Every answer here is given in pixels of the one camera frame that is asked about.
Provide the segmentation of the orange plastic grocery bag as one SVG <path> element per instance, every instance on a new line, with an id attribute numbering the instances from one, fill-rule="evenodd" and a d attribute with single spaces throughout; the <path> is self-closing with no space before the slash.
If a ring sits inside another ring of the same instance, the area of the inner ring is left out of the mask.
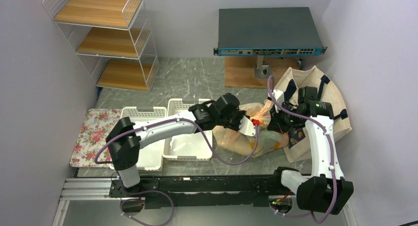
<path id="1" fill-rule="evenodd" d="M 256 119 L 260 122 L 258 144 L 252 155 L 253 158 L 260 157 L 289 144 L 287 133 L 282 134 L 267 130 L 267 126 L 271 120 L 270 109 L 273 105 L 271 101 L 267 100 L 265 103 L 253 102 L 239 106 L 240 110 L 246 111 L 246 114 L 251 120 Z M 252 152 L 255 144 L 254 137 L 246 136 L 238 131 L 226 129 L 221 126 L 216 126 L 213 129 L 213 136 L 219 147 L 243 156 L 248 156 Z"/>

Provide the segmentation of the beige canvas tote bag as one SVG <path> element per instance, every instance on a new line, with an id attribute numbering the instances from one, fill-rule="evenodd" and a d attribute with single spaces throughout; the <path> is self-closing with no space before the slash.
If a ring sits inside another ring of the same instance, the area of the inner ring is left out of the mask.
<path id="1" fill-rule="evenodd" d="M 348 134 L 352 128 L 346 104 L 337 86 L 316 66 L 302 71 L 289 68 L 279 81 L 275 82 L 275 89 L 285 93 L 285 100 L 293 104 L 298 103 L 298 90 L 310 86 L 318 88 L 320 101 L 332 105 L 334 113 L 334 140 L 338 141 Z M 311 158 L 310 142 L 306 128 L 290 130 L 289 144 L 284 147 L 289 162 L 302 161 Z"/>

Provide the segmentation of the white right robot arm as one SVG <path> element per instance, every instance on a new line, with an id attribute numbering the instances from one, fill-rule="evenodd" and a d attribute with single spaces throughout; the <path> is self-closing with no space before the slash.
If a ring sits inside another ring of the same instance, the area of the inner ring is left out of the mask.
<path id="1" fill-rule="evenodd" d="M 310 177 L 297 170 L 282 170 L 280 176 L 272 180 L 272 189 L 278 194 L 287 190 L 293 192 L 301 210 L 337 215 L 353 194 L 354 187 L 345 180 L 338 163 L 332 105 L 320 101 L 316 92 L 315 87 L 303 87 L 299 91 L 299 105 L 292 109 L 285 107 L 283 91 L 268 89 L 274 103 L 272 122 L 282 131 L 305 127 L 312 156 Z"/>

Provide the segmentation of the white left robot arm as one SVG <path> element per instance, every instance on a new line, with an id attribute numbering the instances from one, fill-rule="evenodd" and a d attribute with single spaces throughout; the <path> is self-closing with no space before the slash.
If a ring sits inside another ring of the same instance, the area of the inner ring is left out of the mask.
<path id="1" fill-rule="evenodd" d="M 128 196 L 141 192 L 142 183 L 137 170 L 139 152 L 144 147 L 182 134 L 194 134 L 221 126 L 247 136 L 256 135 L 256 126 L 240 110 L 239 100 L 226 93 L 217 100 L 194 104 L 180 113 L 145 122 L 134 122 L 129 117 L 120 119 L 106 138 L 111 162 Z"/>

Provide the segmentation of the wooden board with metal stand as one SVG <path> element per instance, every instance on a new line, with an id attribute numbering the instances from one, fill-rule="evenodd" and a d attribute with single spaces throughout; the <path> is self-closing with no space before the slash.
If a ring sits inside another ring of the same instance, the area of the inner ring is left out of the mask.
<path id="1" fill-rule="evenodd" d="M 288 68 L 300 69 L 299 61 L 290 58 L 265 57 L 263 62 L 267 63 L 271 70 L 262 74 L 256 69 L 257 57 L 225 57 L 225 87 L 230 88 L 266 88 L 269 75 L 274 76 L 277 82 L 288 70 Z"/>

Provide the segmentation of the right white plastic basket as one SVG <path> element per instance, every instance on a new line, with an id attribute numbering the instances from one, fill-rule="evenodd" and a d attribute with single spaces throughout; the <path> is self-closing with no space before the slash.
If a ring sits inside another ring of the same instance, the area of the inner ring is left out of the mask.
<path id="1" fill-rule="evenodd" d="M 205 101 L 207 100 L 204 98 L 195 100 L 172 98 L 168 101 L 166 115 L 177 115 L 188 110 L 190 106 Z M 212 151 L 200 133 L 182 134 L 166 139 L 163 157 L 171 161 L 209 161 Z"/>

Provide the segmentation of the white plastic basket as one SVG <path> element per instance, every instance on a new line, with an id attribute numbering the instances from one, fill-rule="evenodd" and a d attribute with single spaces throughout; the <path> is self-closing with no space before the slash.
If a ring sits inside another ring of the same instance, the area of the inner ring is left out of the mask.
<path id="1" fill-rule="evenodd" d="M 205 101 L 207 100 L 204 98 L 195 100 L 172 98 L 168 101 L 166 115 L 177 115 L 188 110 L 190 106 Z M 171 161 L 209 161 L 212 151 L 200 133 L 182 134 L 166 139 L 163 157 Z"/>
<path id="2" fill-rule="evenodd" d="M 167 109 L 165 107 L 156 107 L 150 109 L 139 109 L 135 106 L 127 106 L 124 107 L 121 111 L 121 119 L 125 117 L 129 117 L 130 121 L 132 123 L 134 122 L 147 122 L 147 121 L 153 121 L 156 119 L 162 119 L 166 117 Z M 106 143 L 110 141 L 113 136 L 116 136 L 118 134 L 121 134 L 123 132 L 126 132 L 127 130 L 118 130 L 119 127 L 116 127 L 117 129 L 116 133 L 113 135 L 113 130 L 110 132 L 110 134 L 106 138 Z M 112 144 L 110 144 L 107 149 L 112 155 L 116 156 L 117 151 L 120 149 L 120 141 L 115 141 Z M 161 171 L 162 169 L 162 163 L 163 163 L 163 149 L 165 146 L 165 141 L 160 140 L 157 142 L 154 142 L 152 144 L 149 144 L 145 146 L 144 148 L 139 150 L 139 156 L 138 161 L 136 163 L 137 170 L 144 170 L 144 171 Z M 132 160 L 133 157 L 128 157 L 127 161 L 122 161 L 123 167 L 132 167 L 133 163 Z M 112 157 L 112 164 L 111 168 L 114 168 L 114 161 Z"/>

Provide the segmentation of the left white plastic basket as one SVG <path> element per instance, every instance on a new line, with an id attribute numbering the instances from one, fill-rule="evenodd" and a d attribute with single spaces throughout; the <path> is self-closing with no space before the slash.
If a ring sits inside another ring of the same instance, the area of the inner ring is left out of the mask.
<path id="1" fill-rule="evenodd" d="M 147 121 L 153 121 L 156 119 L 162 119 L 166 117 L 167 109 L 165 107 L 156 107 L 150 109 L 139 109 L 135 106 L 127 106 L 124 107 L 121 111 L 121 119 L 125 117 L 129 117 L 130 121 L 132 123 L 134 122 L 147 122 Z M 113 136 L 116 136 L 118 134 L 121 134 L 123 132 L 126 132 L 127 130 L 118 130 L 119 127 L 116 127 L 117 129 L 116 133 L 113 135 L 113 130 L 110 132 L 110 134 L 106 138 L 106 143 L 110 141 Z M 112 155 L 116 156 L 117 151 L 120 149 L 120 141 L 115 141 L 112 144 L 110 144 L 107 149 Z M 138 161 L 136 163 L 137 170 L 144 170 L 144 171 L 161 171 L 162 169 L 162 163 L 163 163 L 163 149 L 165 146 L 165 141 L 160 140 L 157 142 L 154 142 L 152 144 L 149 144 L 145 146 L 144 148 L 139 150 L 139 156 Z M 123 167 L 132 167 L 133 163 L 132 160 L 133 157 L 128 157 L 127 161 L 122 161 Z M 114 161 L 112 157 L 112 164 L 111 168 L 114 168 Z"/>

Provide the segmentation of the floral pattern tray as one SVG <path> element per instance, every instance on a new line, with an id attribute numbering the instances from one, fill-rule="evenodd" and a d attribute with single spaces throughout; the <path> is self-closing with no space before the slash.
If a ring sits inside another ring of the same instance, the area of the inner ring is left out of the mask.
<path id="1" fill-rule="evenodd" d="M 85 115 L 70 159 L 71 167 L 108 167 L 111 160 L 109 150 L 104 150 L 96 164 L 95 157 L 105 145 L 106 137 L 121 118 L 121 109 L 90 109 Z"/>

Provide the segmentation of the dark grey network switch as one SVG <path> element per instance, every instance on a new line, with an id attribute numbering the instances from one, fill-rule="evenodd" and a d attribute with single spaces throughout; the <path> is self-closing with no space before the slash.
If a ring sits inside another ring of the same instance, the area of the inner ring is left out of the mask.
<path id="1" fill-rule="evenodd" d="M 309 7 L 229 8 L 218 15 L 215 56 L 323 55 Z"/>

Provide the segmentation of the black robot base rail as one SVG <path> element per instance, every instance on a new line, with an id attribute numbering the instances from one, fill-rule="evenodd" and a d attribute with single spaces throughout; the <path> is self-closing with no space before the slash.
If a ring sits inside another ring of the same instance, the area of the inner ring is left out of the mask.
<path id="1" fill-rule="evenodd" d="M 70 178 L 65 181 L 61 200 L 119 200 L 134 198 L 128 207 L 277 206 L 290 210 L 293 194 L 273 175 L 142 176 L 140 183 L 123 188 L 116 176 Z"/>

